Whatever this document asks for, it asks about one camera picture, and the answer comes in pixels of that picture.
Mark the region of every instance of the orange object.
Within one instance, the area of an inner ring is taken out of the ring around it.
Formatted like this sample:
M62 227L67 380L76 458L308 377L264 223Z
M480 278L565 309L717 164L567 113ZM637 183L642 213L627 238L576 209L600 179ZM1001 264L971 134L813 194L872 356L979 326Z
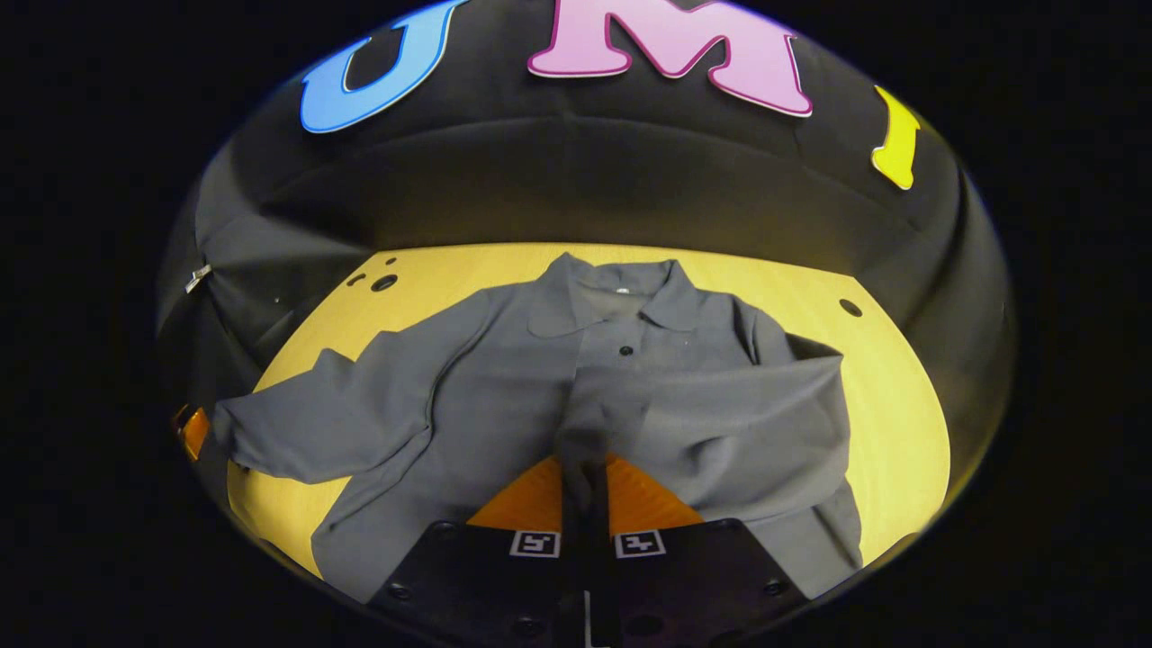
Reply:
M699 513L627 460L608 454L608 533L697 525ZM513 530L561 532L560 462L550 457L508 484L468 523Z
M184 440L184 450L192 461L200 458L200 447L204 446L206 436L209 436L209 416L204 413L203 407L198 407L184 423L184 427L180 429L180 438Z

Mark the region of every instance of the yellow letter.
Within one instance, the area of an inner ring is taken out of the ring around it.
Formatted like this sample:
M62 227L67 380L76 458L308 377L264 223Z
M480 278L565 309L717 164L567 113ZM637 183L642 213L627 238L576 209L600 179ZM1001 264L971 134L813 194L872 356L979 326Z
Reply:
M872 149L872 166L901 189L912 187L912 158L916 156L916 131L920 122L916 121L895 97L884 88L876 85L884 103L888 105L888 133L884 144Z

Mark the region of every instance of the black background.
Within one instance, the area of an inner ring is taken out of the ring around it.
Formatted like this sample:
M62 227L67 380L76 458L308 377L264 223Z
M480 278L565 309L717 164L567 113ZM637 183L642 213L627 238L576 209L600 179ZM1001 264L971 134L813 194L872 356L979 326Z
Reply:
M787 646L1136 646L1145 428L1135 12L1120 2L755 3L926 115L1000 229L1021 368L971 488ZM17 643L400 645L228 527L166 435L152 281L190 182L285 78L412 2L37 3L5 77L16 254Z

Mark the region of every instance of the metal clip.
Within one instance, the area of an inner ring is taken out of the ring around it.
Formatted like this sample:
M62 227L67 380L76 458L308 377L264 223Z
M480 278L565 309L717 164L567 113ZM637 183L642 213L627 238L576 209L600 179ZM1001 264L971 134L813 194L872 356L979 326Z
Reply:
M189 281L187 286L184 286L184 293L191 293L192 288L195 288L196 285L200 282L200 279L207 277L210 272L212 272L211 263L197 270L196 272L192 272L192 280Z

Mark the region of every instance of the shirt sleeve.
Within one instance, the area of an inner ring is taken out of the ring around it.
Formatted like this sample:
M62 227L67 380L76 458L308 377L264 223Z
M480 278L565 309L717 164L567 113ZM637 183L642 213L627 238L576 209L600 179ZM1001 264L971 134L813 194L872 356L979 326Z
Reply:
M483 336L487 316L480 291L403 331L381 331L356 362L324 349L304 374L218 402L212 431L236 464L305 483L380 466L431 427L440 377Z

